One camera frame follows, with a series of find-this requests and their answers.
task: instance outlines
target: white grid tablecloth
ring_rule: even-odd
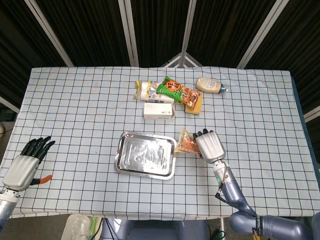
[[[204,93],[200,115],[176,104],[174,120],[144,120],[134,99],[135,81],[172,77],[194,89],[198,77],[230,86],[224,95]],[[158,180],[117,173],[122,132],[179,139],[214,130],[248,203],[258,215],[312,216],[320,193],[288,71],[221,67],[49,67],[32,69],[0,170],[33,138],[52,136],[35,177],[50,182],[21,192],[14,214],[80,213],[125,219],[210,219],[237,211],[215,198],[212,168],[178,153],[174,177]]]

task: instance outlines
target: stainless steel tray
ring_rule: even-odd
[[[172,137],[124,132],[115,156],[120,173],[168,180],[175,173],[176,140]]]

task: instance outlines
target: green snack bag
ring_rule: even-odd
[[[192,109],[195,108],[196,102],[200,96],[200,93],[196,90],[184,87],[168,76],[165,76],[164,81],[156,89],[156,93],[166,95],[177,102],[192,107]]]

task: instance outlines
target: small cardboard box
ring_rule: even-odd
[[[175,118],[176,111],[171,103],[146,102],[143,115],[145,120],[171,120]]]

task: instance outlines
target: packaged bread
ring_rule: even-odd
[[[177,143],[175,152],[178,153],[188,153],[188,154],[198,154],[201,155],[198,144],[192,134],[190,134],[185,128],[182,129],[179,142]]]
[[[147,102],[174,104],[175,100],[162,94],[157,93],[157,88],[160,83],[156,81],[136,81],[136,94],[135,98]]]
[[[192,109],[195,108],[196,102],[200,96],[198,91],[184,87],[168,76],[166,76],[164,81],[158,86],[156,93],[166,95]]]

